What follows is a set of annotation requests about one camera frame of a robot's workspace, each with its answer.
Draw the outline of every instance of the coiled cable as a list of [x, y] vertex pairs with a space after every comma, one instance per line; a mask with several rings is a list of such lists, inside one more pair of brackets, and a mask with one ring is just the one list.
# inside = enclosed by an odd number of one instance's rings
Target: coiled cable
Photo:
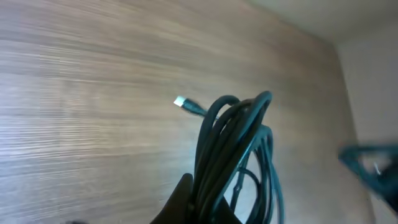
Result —
[[[195, 155], [193, 189], [188, 206], [190, 220], [226, 223], [227, 216], [229, 222], [239, 223], [233, 212], [247, 175], [255, 183], [256, 199], [246, 223], [270, 223], [274, 202], [277, 202], [279, 223], [284, 223], [282, 190], [272, 164], [272, 131], [261, 124], [271, 99], [268, 91], [243, 101], [227, 95], [217, 99], [207, 112], [197, 113], [203, 114], [204, 120]], [[225, 105], [230, 107], [217, 118]], [[250, 153], [259, 164], [259, 179], [246, 169]], [[238, 181], [228, 205], [224, 193], [236, 174]]]

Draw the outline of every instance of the ceiling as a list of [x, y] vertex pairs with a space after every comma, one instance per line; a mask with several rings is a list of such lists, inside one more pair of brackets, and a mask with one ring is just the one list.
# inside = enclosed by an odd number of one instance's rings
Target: ceiling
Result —
[[398, 17], [397, 0], [250, 0], [326, 41], [340, 43]]

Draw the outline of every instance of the white wall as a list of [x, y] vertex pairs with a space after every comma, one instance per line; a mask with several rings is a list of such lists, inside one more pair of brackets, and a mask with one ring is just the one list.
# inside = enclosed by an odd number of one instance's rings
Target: white wall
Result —
[[[359, 142], [398, 141], [398, 21], [337, 46]], [[377, 224], [397, 223], [371, 197]]]
[[397, 0], [249, 0], [283, 20], [338, 43], [398, 16]]

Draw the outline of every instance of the wooden panel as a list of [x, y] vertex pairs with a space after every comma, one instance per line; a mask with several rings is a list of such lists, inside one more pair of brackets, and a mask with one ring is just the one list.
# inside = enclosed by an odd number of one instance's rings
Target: wooden panel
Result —
[[263, 9], [3, 0], [0, 49], [1, 223], [150, 222], [193, 170], [201, 118], [174, 98], [209, 106], [264, 90], [287, 223], [370, 223], [364, 190], [336, 160], [354, 131], [333, 46]]

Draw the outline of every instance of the cable connector tip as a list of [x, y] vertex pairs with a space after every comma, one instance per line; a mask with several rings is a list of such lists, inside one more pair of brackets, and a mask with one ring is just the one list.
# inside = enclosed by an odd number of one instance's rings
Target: cable connector tip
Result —
[[181, 107], [181, 106], [184, 104], [184, 101], [185, 101], [185, 100], [186, 100], [185, 97], [178, 96], [178, 97], [175, 99], [174, 104], [177, 105], [177, 106], [179, 106], [179, 107]]

